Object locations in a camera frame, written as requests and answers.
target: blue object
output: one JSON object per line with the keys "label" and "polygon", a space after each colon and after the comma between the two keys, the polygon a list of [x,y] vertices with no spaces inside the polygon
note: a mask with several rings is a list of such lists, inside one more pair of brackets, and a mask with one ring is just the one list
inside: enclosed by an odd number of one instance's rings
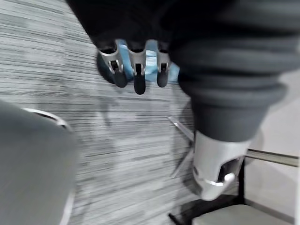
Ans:
{"label": "blue object", "polygon": [[[130,65],[129,53],[127,45],[124,41],[119,42],[120,53],[123,59],[124,71],[129,80],[133,80],[133,71]],[[157,81],[158,67],[157,67],[157,42],[149,41],[146,45],[146,81]],[[176,83],[179,73],[179,67],[172,63],[169,68],[168,83]]]}

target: striped carpet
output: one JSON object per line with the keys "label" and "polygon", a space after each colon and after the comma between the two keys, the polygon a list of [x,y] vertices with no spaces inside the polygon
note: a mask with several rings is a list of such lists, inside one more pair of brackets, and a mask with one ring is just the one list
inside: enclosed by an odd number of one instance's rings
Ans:
{"label": "striped carpet", "polygon": [[62,0],[0,0],[0,98],[65,119],[81,159],[70,225],[167,225],[168,212],[198,199],[189,170],[170,174],[189,141],[167,117],[191,127],[176,84],[119,89],[102,79],[96,49]]}

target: white wall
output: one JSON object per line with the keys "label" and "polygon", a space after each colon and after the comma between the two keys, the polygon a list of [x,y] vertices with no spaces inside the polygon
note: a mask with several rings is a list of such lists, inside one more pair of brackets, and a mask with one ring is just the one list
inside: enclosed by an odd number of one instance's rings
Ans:
{"label": "white wall", "polygon": [[[273,106],[250,148],[298,156],[300,149],[300,71],[282,77],[286,98]],[[246,198],[295,217],[298,169],[254,160],[246,167]]]}

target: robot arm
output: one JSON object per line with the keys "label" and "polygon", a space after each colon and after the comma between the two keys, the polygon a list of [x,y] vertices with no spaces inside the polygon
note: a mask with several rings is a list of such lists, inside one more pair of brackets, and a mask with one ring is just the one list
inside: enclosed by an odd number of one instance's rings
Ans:
{"label": "robot arm", "polygon": [[146,89],[145,43],[158,41],[158,85],[170,60],[191,97],[193,174],[213,200],[235,179],[270,105],[286,92],[278,77],[297,69],[300,1],[67,0],[119,87],[127,84],[115,44],[127,41],[134,87]]}

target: gray carpet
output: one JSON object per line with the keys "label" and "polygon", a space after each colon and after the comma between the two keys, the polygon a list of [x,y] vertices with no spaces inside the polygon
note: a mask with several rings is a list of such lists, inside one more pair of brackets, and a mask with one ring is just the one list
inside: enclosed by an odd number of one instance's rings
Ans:
{"label": "gray carpet", "polygon": [[176,84],[138,96],[102,79],[96,49],[62,0],[0,0],[0,98],[49,111],[81,149],[70,225],[166,225],[197,199],[190,174],[170,179],[188,140],[167,120],[192,124]]}

